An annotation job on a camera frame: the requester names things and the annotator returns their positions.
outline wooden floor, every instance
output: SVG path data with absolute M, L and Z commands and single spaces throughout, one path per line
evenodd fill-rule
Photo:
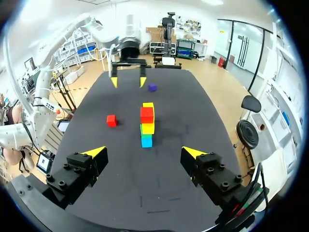
M 154 66 L 153 59 L 150 55 L 141 56 L 141 58 L 146 59 L 149 65 Z M 243 113 L 243 109 L 240 107 L 241 102 L 243 98 L 249 94 L 248 91 L 235 77 L 232 76 L 232 74 L 225 69 L 218 67 L 218 65 L 212 64 L 210 60 L 198 61 L 196 59 L 188 60 L 178 58 L 176 62 L 177 64 L 182 63 L 183 69 L 189 70 L 203 86 L 216 107 L 226 127 L 231 142 L 234 144 L 238 140 L 235 126 Z M 103 72 L 102 63 L 100 61 L 86 62 L 83 63 L 83 65 L 85 73 L 73 84 L 69 85 L 76 106 L 79 106 L 91 86 Z M 56 98 L 63 107 L 66 107 L 60 93 L 53 91 L 53 96 L 50 96 L 50 100 L 55 101 Z M 248 163 L 245 159 L 245 154 L 242 154 L 241 149 L 240 146 L 236 149 L 236 155 L 241 175 L 245 176 L 248 172 Z M 32 157 L 36 163 L 38 157 L 35 154 L 33 154 Z M 13 178 L 20 175 L 18 165 L 9 167 L 9 173 L 12 174 Z M 41 181 L 45 182 L 45 177 L 42 173 L 37 170 L 32 170 L 32 173 Z M 250 177 L 247 176 L 244 178 L 243 184 L 247 185 L 249 181 Z

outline person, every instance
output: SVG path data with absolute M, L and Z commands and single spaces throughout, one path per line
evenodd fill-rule
M 22 107 L 16 105 L 9 109 L 5 108 L 4 96 L 0 94 L 0 126 L 12 125 L 22 122 Z M 7 149 L 0 147 L 0 153 L 4 156 L 5 160 L 10 165 L 17 165 L 21 159 L 24 159 L 25 164 L 29 169 L 34 168 L 34 162 L 30 157 L 29 151 L 23 147 L 20 151 L 15 149 Z

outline fire extinguisher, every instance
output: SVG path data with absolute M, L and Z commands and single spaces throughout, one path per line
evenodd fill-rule
M 223 63 L 224 63 L 224 58 L 220 57 L 218 66 L 222 68 L 223 67 Z

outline black table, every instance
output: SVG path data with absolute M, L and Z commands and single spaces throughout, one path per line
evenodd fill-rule
M 189 72 L 147 69 L 139 88 L 139 69 L 118 73 L 115 89 L 103 73 L 76 110 L 56 155 L 53 170 L 66 156 L 106 146 L 109 163 L 93 188 L 86 188 L 67 211 L 97 224 L 133 230 L 199 232 L 214 225 L 221 209 L 193 185 L 180 164 L 182 146 L 216 152 L 239 173 L 226 129 L 204 89 Z M 149 83 L 158 90 L 149 92 Z M 154 147 L 140 143 L 140 107 L 153 102 Z M 106 125 L 115 114 L 120 124 Z

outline red cube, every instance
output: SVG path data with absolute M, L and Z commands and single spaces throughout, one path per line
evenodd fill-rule
M 140 109 L 140 122 L 141 123 L 154 122 L 154 109 L 152 107 L 142 107 Z
M 109 127 L 116 127 L 117 126 L 116 115 L 107 115 L 106 123 Z

